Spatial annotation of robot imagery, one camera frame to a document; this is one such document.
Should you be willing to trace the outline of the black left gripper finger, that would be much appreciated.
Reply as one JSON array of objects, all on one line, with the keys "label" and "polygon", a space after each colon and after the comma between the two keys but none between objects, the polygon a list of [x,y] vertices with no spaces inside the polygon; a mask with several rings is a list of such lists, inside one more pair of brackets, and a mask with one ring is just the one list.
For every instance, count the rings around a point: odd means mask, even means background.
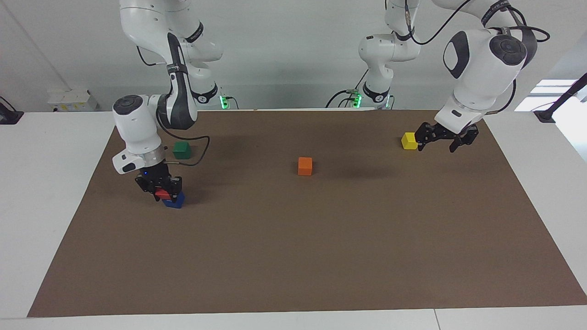
[{"label": "black left gripper finger", "polygon": [[417,150],[422,151],[424,146],[428,144],[431,136],[429,123],[422,123],[415,132],[415,141],[417,142]]},{"label": "black left gripper finger", "polygon": [[479,134],[478,129],[465,129],[460,134],[455,135],[453,142],[449,146],[449,152],[453,153],[457,148],[463,145],[470,145]]}]

